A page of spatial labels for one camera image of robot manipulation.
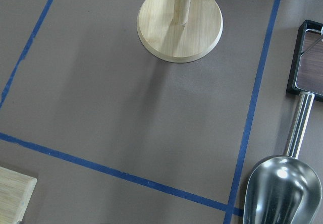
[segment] metal handle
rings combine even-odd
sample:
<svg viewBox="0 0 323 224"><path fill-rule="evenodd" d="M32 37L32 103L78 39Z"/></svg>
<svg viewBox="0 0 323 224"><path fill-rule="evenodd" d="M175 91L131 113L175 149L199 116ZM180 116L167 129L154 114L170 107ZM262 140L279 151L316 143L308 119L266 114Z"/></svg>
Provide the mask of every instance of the metal handle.
<svg viewBox="0 0 323 224"><path fill-rule="evenodd" d="M307 121L311 112L315 95L310 92L299 93L299 103L296 108L291 130L289 132L285 155L298 158L306 130Z"/></svg>

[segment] wooden peg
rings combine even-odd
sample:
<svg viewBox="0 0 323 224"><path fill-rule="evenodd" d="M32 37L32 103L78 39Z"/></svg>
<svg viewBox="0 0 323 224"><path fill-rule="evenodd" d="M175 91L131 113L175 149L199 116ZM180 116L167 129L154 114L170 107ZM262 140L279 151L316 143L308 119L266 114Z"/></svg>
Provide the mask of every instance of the wooden peg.
<svg viewBox="0 0 323 224"><path fill-rule="evenodd" d="M184 25L188 19L191 0L175 0L174 22Z"/></svg>

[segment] gray table surface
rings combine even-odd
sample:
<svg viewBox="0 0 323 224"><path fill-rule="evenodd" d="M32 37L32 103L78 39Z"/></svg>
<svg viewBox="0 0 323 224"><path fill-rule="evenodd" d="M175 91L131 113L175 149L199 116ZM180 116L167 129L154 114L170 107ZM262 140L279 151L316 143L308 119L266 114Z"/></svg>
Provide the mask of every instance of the gray table surface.
<svg viewBox="0 0 323 224"><path fill-rule="evenodd" d="M138 38L144 0L0 0L0 165L38 179L25 224L241 223L252 167L284 149L297 30L323 0L216 1L218 45L173 64ZM299 156L321 180L322 122L315 102Z"/></svg>

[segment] wooden panel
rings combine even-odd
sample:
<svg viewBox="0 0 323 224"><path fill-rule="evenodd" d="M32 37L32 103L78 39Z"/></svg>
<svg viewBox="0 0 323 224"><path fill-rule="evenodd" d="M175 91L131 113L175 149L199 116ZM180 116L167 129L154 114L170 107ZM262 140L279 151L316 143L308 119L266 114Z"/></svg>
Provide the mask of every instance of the wooden panel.
<svg viewBox="0 0 323 224"><path fill-rule="evenodd" d="M0 224L21 221L37 179L0 167Z"/></svg>

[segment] wooden block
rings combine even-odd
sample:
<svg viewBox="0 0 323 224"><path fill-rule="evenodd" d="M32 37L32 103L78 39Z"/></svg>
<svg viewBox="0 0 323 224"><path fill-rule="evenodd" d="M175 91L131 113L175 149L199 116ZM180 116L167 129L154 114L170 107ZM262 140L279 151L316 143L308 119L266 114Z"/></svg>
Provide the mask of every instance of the wooden block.
<svg viewBox="0 0 323 224"><path fill-rule="evenodd" d="M139 38L148 51L163 60L197 60L208 54L221 37L220 8L215 0L190 0L187 22L182 25L174 19L174 4L175 0L146 0L137 19Z"/></svg>
<svg viewBox="0 0 323 224"><path fill-rule="evenodd" d="M0 224L22 221L37 179L0 167Z"/></svg>

